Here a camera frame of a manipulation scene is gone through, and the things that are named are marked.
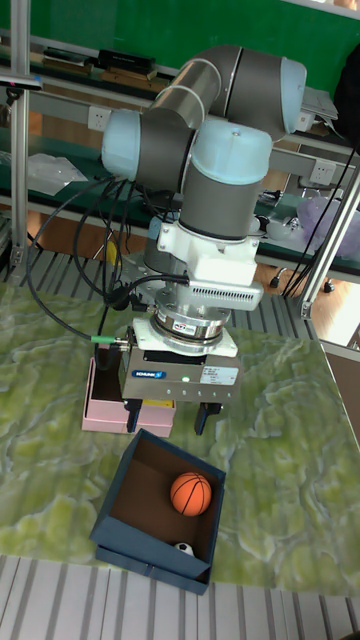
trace cardboard box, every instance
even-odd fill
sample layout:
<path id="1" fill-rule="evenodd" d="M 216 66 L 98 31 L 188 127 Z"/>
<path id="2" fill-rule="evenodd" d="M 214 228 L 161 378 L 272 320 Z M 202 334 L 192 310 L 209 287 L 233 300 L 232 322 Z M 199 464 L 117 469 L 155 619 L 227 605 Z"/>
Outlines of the cardboard box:
<path id="1" fill-rule="evenodd" d="M 200 516 L 171 504 L 173 481 L 187 471 L 210 483 L 212 500 Z M 124 569 L 203 594 L 210 581 L 225 473 L 141 429 L 123 454 L 90 538 L 96 557 Z M 187 542 L 194 557 L 175 549 Z"/>
<path id="2" fill-rule="evenodd" d="M 120 357 L 121 354 L 118 355 L 108 371 L 97 370 L 94 358 L 90 360 L 82 421 L 84 431 L 128 433 L 126 424 L 129 413 L 122 402 L 118 378 Z M 172 400 L 163 403 L 152 403 L 145 400 L 135 433 L 143 428 L 161 438 L 168 438 L 175 411 L 176 404 Z"/>

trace label sticker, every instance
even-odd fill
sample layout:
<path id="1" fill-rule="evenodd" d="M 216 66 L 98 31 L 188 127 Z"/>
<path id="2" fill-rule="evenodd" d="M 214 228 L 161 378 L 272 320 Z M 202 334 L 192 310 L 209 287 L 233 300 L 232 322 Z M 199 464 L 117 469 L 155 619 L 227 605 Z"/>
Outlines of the label sticker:
<path id="1" fill-rule="evenodd" d="M 236 367 L 204 367 L 201 374 L 201 384 L 235 384 L 239 369 Z"/>
<path id="2" fill-rule="evenodd" d="M 158 316 L 160 322 L 165 322 L 166 321 L 166 315 L 162 311 L 158 311 L 157 316 Z"/>
<path id="3" fill-rule="evenodd" d="M 166 371 L 140 371 L 139 369 L 134 369 L 131 372 L 133 378 L 166 378 Z"/>
<path id="4" fill-rule="evenodd" d="M 174 322 L 173 324 L 174 331 L 178 333 L 183 333 L 186 336 L 194 336 L 196 333 L 196 327 L 191 324 L 185 324 L 183 322 Z"/>

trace white plastic bag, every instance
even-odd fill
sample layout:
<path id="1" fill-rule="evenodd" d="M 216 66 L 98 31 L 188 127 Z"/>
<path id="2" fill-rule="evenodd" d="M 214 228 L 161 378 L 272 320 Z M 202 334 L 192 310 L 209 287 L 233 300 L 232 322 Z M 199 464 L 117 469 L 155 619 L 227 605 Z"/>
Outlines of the white plastic bag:
<path id="1" fill-rule="evenodd" d="M 54 158 L 37 153 L 29 158 L 28 187 L 55 196 L 70 182 L 85 182 L 87 178 L 67 158 Z"/>

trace black cable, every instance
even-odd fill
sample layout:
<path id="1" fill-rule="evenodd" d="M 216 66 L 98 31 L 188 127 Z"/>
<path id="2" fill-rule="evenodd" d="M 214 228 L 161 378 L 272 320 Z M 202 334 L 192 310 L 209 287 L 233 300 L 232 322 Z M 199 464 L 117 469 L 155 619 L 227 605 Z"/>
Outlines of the black cable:
<path id="1" fill-rule="evenodd" d="M 348 161 L 347 161 L 347 163 L 346 163 L 346 165 L 345 165 L 345 167 L 344 167 L 344 169 L 343 169 L 343 172 L 342 172 L 342 174 L 341 174 L 341 176 L 340 176 L 340 178 L 339 178 L 339 180 L 338 180 L 338 183 L 337 183 L 336 187 L 334 188 L 334 191 L 333 191 L 333 193 L 332 193 L 331 197 L 329 198 L 328 203 L 327 203 L 327 205 L 326 205 L 326 207 L 325 207 L 324 211 L 322 212 L 322 214 L 321 214 L 321 216 L 320 216 L 319 220 L 317 221 L 317 223 L 316 223 L 316 225 L 315 225 L 315 227 L 314 227 L 314 229 L 313 229 L 313 231 L 312 231 L 312 234 L 311 234 L 311 236 L 310 236 L 310 239 L 309 239 L 309 241 L 308 241 L 308 243 L 307 243 L 307 245 L 306 245 L 306 247 L 305 247 L 305 249 L 304 249 L 304 251 L 303 251 L 303 253 L 302 253 L 302 255 L 301 255 L 301 258 L 300 258 L 300 260 L 299 260 L 299 262 L 298 262 L 298 264 L 297 264 L 297 266 L 296 266 L 296 268 L 295 268 L 295 270 L 294 270 L 294 272 L 293 272 L 293 274 L 292 274 L 292 276 L 291 276 L 290 280 L 288 281 L 288 283 L 287 283 L 287 285 L 286 285 L 286 287 L 285 287 L 284 291 L 282 292 L 282 296 L 283 296 L 284 298 L 286 298 L 286 297 L 289 295 L 289 293 L 290 293 L 290 287 L 291 287 L 291 284 L 292 284 L 292 282 L 293 282 L 293 280 L 294 280 L 294 278 L 295 278 L 295 275 L 296 275 L 297 271 L 299 270 L 299 268 L 301 267 L 301 264 L 302 264 L 302 262 L 303 262 L 303 260 L 304 260 L 304 258 L 305 258 L 305 256 L 306 256 L 306 253 L 307 253 L 307 251 L 308 251 L 308 249 L 309 249 L 309 247 L 310 247 L 310 245 L 311 245 L 311 243 L 312 243 L 312 240 L 313 240 L 313 238 L 314 238 L 314 236 L 315 236 L 316 231 L 318 230 L 318 228 L 319 228 L 319 226 L 320 226 L 320 224 L 321 224 L 321 222 L 322 222 L 322 220 L 323 220 L 324 216 L 326 215 L 326 213 L 327 213 L 327 211 L 328 211 L 328 209 L 329 209 L 329 207 L 330 207 L 330 205 L 331 205 L 332 201 L 333 201 L 333 200 L 334 200 L 334 198 L 335 198 L 335 194 L 336 194 L 337 190 L 339 189 L 339 187 L 340 187 L 340 185 L 341 185 L 341 183 L 342 183 L 342 181 L 343 181 L 343 179 L 344 179 L 344 175 L 345 175 L 345 173 L 347 172 L 347 170 L 348 170 L 348 168 L 349 168 L 350 162 L 351 162 L 351 160 L 353 159 L 354 154 L 356 153 L 356 150 L 357 150 L 358 146 L 359 146 L 359 145 L 357 144 L 357 145 L 353 148 L 353 150 L 352 150 L 352 152 L 351 152 L 351 154 L 350 154 L 350 156 L 349 156 L 349 158 L 348 158 Z"/>
<path id="2" fill-rule="evenodd" d="M 31 233 L 27 232 L 27 237 L 30 242 L 34 242 L 34 238 L 32 237 Z M 35 243 L 35 246 L 37 249 L 40 249 L 40 251 L 43 251 L 43 247 L 38 242 Z"/>
<path id="3" fill-rule="evenodd" d="M 134 289 L 139 287 L 141 284 L 145 284 L 146 282 L 152 282 L 155 280 L 161 280 L 163 282 L 175 282 L 184 285 L 189 284 L 189 276 L 186 274 L 176 275 L 171 273 L 162 273 L 157 276 L 144 276 L 143 278 L 139 278 L 138 280 L 131 282 L 125 287 L 119 287 L 118 289 L 115 289 L 115 291 L 112 292 L 111 299 L 109 299 L 108 302 L 114 309 L 121 311 L 125 309 L 129 304 L 129 296 L 131 291 L 134 291 Z"/>
<path id="4" fill-rule="evenodd" d="M 80 273 L 81 277 L 83 278 L 83 280 L 90 287 L 90 289 L 95 291 L 95 293 L 98 293 L 100 296 L 103 295 L 102 289 L 100 289 L 99 287 L 94 285 L 94 283 L 87 277 L 86 273 L 84 272 L 84 270 L 83 270 L 83 268 L 82 268 L 82 266 L 80 264 L 79 255 L 78 255 L 78 242 L 79 242 L 79 236 L 80 236 L 81 230 L 82 230 L 86 220 L 88 219 L 88 217 L 92 214 L 94 209 L 96 207 L 98 207 L 100 205 L 100 203 L 103 200 L 105 200 L 105 198 L 111 193 L 111 191 L 113 189 L 113 185 L 114 185 L 114 179 L 111 178 L 110 180 L 111 180 L 110 184 L 107 185 L 107 187 L 103 190 L 102 194 L 85 211 L 84 215 L 82 216 L 80 222 L 78 223 L 78 225 L 76 227 L 76 231 L 75 231 L 75 234 L 74 234 L 74 240 L 73 240 L 73 256 L 74 256 L 75 266 L 76 266 L 78 272 Z"/>
<path id="5" fill-rule="evenodd" d="M 112 277 L 111 277 L 111 281 L 110 281 L 110 295 L 113 293 L 114 291 L 114 287 L 115 284 L 117 282 L 117 271 L 118 271 L 118 266 L 119 266 L 119 262 L 120 262 L 120 276 L 119 279 L 121 279 L 121 274 L 122 274 L 122 259 L 121 259 L 121 239 L 122 239 L 122 234 L 124 231 L 124 226 L 125 226 L 125 222 L 126 222 L 126 218 L 127 218 L 127 214 L 128 214 L 128 210 L 129 210 L 129 204 L 130 204 L 130 200 L 132 198 L 132 194 L 134 193 L 134 189 L 135 189 L 135 182 L 133 182 L 130 186 L 127 198 L 126 198 L 126 202 L 125 202 L 125 206 L 124 206 L 124 211 L 121 217 L 121 222 L 120 222 L 120 230 L 119 230 L 119 236 L 118 236 L 118 244 L 117 244 L 117 251 L 116 251 L 116 258 L 115 258 L 115 265 L 114 265 L 114 269 L 113 269 L 113 273 L 112 273 Z"/>
<path id="6" fill-rule="evenodd" d="M 67 207 L 70 204 L 70 202 L 75 200 L 75 198 L 77 198 L 80 195 L 83 195 L 84 193 L 86 193 L 87 191 L 90 191 L 91 189 L 94 189 L 94 187 L 97 187 L 99 184 L 105 184 L 106 182 L 109 182 L 110 180 L 112 180 L 112 178 L 107 177 L 107 178 L 104 178 L 103 180 L 101 180 L 100 182 L 95 182 L 95 183 L 92 183 L 92 184 L 88 185 L 87 187 L 85 187 L 85 189 L 82 189 L 78 193 L 75 193 L 73 196 L 71 196 L 71 198 L 69 198 L 68 200 L 66 200 L 66 202 L 64 202 L 62 205 L 60 205 L 60 207 L 55 209 L 55 211 L 53 211 L 53 213 L 45 220 L 45 222 L 41 225 L 39 231 L 37 232 L 33 242 L 31 243 L 31 245 L 29 247 L 28 257 L 27 257 L 27 261 L 26 261 L 26 276 L 27 276 L 27 281 L 28 281 L 28 284 L 29 284 L 29 289 L 31 291 L 31 294 L 32 294 L 34 300 L 37 302 L 39 307 L 41 307 L 41 309 L 43 311 L 45 311 L 45 313 L 50 318 L 55 320 L 55 322 L 60 324 L 64 329 L 67 329 L 68 331 L 71 331 L 75 335 L 80 336 L 80 338 L 84 338 L 85 340 L 90 340 L 90 341 L 91 341 L 91 336 L 90 335 L 88 335 L 87 333 L 83 333 L 82 331 L 78 331 L 74 327 L 71 327 L 69 324 L 67 324 L 66 322 L 61 320 L 61 318 L 56 316 L 52 311 L 50 311 L 50 309 L 48 309 L 48 307 L 43 303 L 43 301 L 40 300 L 40 298 L 39 298 L 39 296 L 38 296 L 38 294 L 36 292 L 36 289 L 34 287 L 33 281 L 32 281 L 31 263 L 32 263 L 32 255 L 33 255 L 33 250 L 34 250 L 35 244 L 39 240 L 41 234 L 44 233 L 47 225 L 51 222 L 51 220 L 53 220 L 53 218 L 55 218 L 55 216 L 57 216 L 57 214 L 60 213 L 60 211 L 65 209 L 65 207 Z"/>
<path id="7" fill-rule="evenodd" d="M 123 182 L 120 184 L 120 186 L 118 187 L 115 197 L 114 197 L 114 201 L 112 203 L 111 209 L 110 209 L 110 214 L 109 214 L 109 218 L 108 218 L 108 223 L 109 223 L 109 227 L 111 227 L 112 221 L 113 221 L 113 217 L 115 215 L 115 211 L 116 211 L 116 205 L 117 205 L 117 201 L 120 197 L 120 194 L 125 186 L 125 183 L 127 181 L 123 180 Z M 108 295 L 108 291 L 107 291 L 107 284 L 106 284 L 106 272 L 107 272 L 107 242 L 108 242 L 108 232 L 107 232 L 107 228 L 105 229 L 105 235 L 104 235 L 104 250 L 103 250 L 103 269 L 102 269 L 102 295 L 104 298 L 104 302 L 106 303 L 106 299 L 107 299 L 107 295 Z M 119 250 L 119 238 L 117 240 L 117 251 Z"/>

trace green table mat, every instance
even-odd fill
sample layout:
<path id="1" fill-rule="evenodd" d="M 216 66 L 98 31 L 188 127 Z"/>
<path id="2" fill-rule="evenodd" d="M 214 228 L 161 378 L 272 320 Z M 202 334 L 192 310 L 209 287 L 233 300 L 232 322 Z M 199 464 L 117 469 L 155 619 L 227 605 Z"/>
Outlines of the green table mat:
<path id="1" fill-rule="evenodd" d="M 101 306 L 45 298 L 94 333 Z M 125 329 L 109 314 L 105 333 Z M 179 403 L 170 441 L 227 473 L 212 579 L 360 594 L 359 451 L 321 346 L 234 330 L 239 398 L 193 431 Z M 0 553 L 93 564 L 88 536 L 131 436 L 81 431 L 89 344 L 28 290 L 0 286 Z"/>

